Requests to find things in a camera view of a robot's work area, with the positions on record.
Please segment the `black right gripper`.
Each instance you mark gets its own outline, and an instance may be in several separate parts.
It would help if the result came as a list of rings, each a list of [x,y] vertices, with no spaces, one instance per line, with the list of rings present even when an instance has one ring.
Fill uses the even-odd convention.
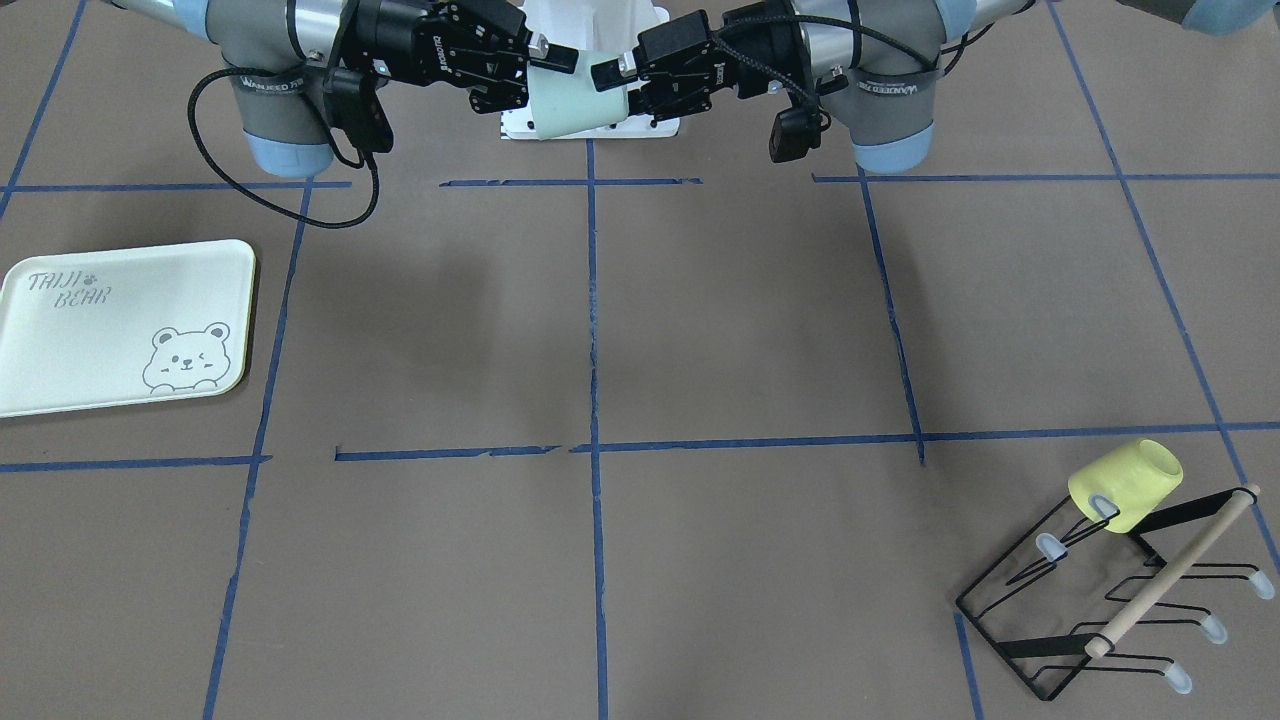
[[[580,51],[531,35],[507,1],[357,1],[340,58],[401,83],[466,88],[486,115],[527,106],[527,67],[572,76]]]

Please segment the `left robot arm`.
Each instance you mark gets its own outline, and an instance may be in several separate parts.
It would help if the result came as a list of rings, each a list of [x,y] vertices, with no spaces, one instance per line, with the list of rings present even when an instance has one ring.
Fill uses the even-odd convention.
[[[741,99],[777,86],[790,105],[774,119],[776,163],[847,128],[856,164],[876,174],[918,167],[934,133],[937,83],[993,23],[1027,1],[759,1],[701,10],[643,31],[635,47],[591,68],[598,91],[626,88],[628,110],[668,120],[707,111],[732,88]]]

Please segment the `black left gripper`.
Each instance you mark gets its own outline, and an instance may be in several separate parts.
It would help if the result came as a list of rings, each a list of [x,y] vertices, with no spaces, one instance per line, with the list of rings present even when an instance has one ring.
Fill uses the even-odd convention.
[[[604,94],[641,82],[627,92],[628,115],[650,120],[707,111],[723,88],[755,97],[772,82],[794,106],[817,110],[815,99],[799,92],[814,82],[806,78],[809,54],[792,14],[791,1],[759,1],[726,12],[713,31],[704,10],[691,12],[641,32],[634,56],[594,63],[591,83]]]

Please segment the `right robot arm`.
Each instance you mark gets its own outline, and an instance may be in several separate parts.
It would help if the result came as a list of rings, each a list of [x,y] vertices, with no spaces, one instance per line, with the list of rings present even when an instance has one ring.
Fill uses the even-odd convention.
[[[301,179],[335,159],[332,132],[364,154],[394,135],[389,82],[443,82],[476,113],[522,108],[534,67],[570,74],[579,51],[529,28],[507,1],[124,1],[219,47],[242,131],[266,173]]]

